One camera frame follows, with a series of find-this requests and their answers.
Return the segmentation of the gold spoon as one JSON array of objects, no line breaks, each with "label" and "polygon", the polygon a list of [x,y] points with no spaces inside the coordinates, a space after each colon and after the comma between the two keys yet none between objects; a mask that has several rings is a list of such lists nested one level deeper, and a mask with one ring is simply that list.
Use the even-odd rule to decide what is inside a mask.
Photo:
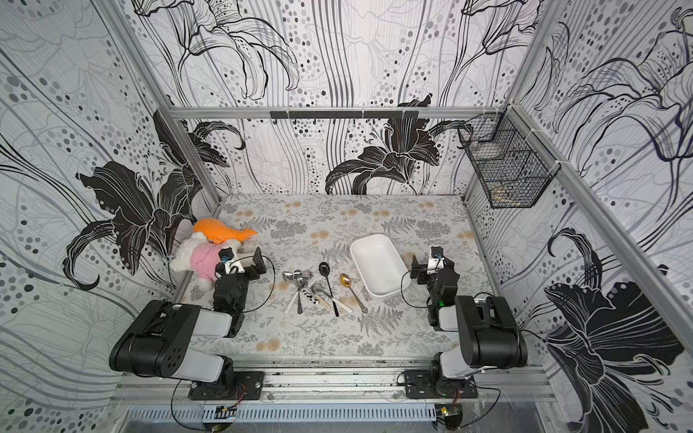
[{"label": "gold spoon", "polygon": [[361,301],[361,299],[359,299],[359,297],[357,296],[356,291],[355,291],[354,288],[353,288],[352,279],[351,279],[347,274],[341,274],[341,275],[340,275],[340,283],[341,283],[344,287],[348,288],[348,290],[351,291],[353,297],[354,297],[355,300],[357,301],[357,304],[358,304],[359,308],[361,309],[362,314],[363,314],[363,315],[368,314],[368,308],[367,308],[367,306],[364,305],[364,302]]}]

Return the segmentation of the silver spoon spotted handle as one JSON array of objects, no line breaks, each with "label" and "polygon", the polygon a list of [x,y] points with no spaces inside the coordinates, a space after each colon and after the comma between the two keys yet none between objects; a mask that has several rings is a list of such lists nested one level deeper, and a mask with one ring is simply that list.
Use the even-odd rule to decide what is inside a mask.
[{"label": "silver spoon spotted handle", "polygon": [[325,308],[328,308],[330,305],[328,305],[328,303],[326,303],[326,301],[324,301],[324,299],[322,299],[321,297],[319,297],[319,295],[318,295],[316,292],[314,292],[314,290],[312,290],[312,289],[308,286],[308,281],[309,281],[309,280],[306,279],[306,278],[304,278],[304,277],[301,277],[301,278],[299,279],[299,290],[300,290],[300,292],[301,292],[302,294],[304,294],[304,295],[307,297],[307,299],[308,299],[311,303],[313,303],[314,305],[319,304],[319,305],[321,305],[321,306],[323,306],[323,307],[325,307]]}]

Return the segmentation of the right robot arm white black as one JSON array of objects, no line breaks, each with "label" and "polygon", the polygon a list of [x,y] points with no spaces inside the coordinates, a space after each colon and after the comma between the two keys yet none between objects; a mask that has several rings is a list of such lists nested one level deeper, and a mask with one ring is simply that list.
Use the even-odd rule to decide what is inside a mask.
[{"label": "right robot arm white black", "polygon": [[413,258],[408,277],[428,291],[423,308],[430,326],[458,336],[458,346],[433,358],[432,380],[461,382],[488,369],[527,365],[527,344],[504,297],[459,295],[460,275],[442,253],[434,253],[426,264]]}]

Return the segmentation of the black long-handled spoon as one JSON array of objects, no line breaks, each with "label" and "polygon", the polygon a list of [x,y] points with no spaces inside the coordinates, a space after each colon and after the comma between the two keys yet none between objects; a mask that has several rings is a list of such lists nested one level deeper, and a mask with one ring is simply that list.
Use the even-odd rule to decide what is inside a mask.
[{"label": "black long-handled spoon", "polygon": [[337,307],[337,303],[334,300],[334,295],[333,295],[332,288],[330,285],[330,266],[328,265],[327,262],[321,262],[319,264],[319,273],[326,280],[326,283],[328,285],[328,294],[330,295],[330,299],[332,301],[333,310],[334,310],[335,316],[338,318],[339,317],[339,308]]}]

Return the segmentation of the silver spoon wooden handle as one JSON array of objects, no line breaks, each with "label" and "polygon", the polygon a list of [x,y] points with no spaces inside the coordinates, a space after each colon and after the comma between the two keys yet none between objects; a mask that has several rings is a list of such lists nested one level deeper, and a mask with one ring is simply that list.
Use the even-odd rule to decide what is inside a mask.
[{"label": "silver spoon wooden handle", "polygon": [[351,314],[353,312],[352,308],[350,308],[348,305],[344,304],[339,299],[332,297],[325,290],[325,287],[322,283],[313,283],[312,286],[310,286],[310,289],[313,292],[317,293],[319,296],[321,296],[322,299],[328,299],[329,301],[333,301],[339,308],[342,308],[342,310],[344,310],[347,314]]}]

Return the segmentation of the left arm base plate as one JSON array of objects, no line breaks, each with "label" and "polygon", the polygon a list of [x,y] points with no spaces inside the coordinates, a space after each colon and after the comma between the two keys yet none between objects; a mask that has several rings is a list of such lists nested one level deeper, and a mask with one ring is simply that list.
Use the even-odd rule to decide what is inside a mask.
[{"label": "left arm base plate", "polygon": [[193,382],[188,398],[192,401],[258,401],[264,381],[264,372],[234,372],[222,375],[216,382]]}]

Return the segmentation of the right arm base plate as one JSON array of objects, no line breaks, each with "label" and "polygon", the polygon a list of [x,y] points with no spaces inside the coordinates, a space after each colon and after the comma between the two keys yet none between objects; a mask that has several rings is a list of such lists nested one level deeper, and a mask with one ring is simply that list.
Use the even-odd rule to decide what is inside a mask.
[{"label": "right arm base plate", "polygon": [[478,390],[472,378],[434,377],[427,370],[405,370],[398,375],[397,384],[404,387],[405,395],[410,400],[448,399],[456,401],[478,398]]}]

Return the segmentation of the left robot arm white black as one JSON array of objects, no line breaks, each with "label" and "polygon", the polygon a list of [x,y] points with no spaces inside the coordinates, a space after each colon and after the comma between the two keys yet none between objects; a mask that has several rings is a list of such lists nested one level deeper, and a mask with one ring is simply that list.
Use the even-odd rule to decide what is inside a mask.
[{"label": "left robot arm white black", "polygon": [[233,256],[229,248],[213,258],[216,281],[213,308],[150,301],[115,343],[111,370],[140,377],[174,378],[203,384],[233,380],[232,361],[191,348],[193,337],[234,338],[242,328],[251,281],[267,272],[272,260],[258,248]]}]

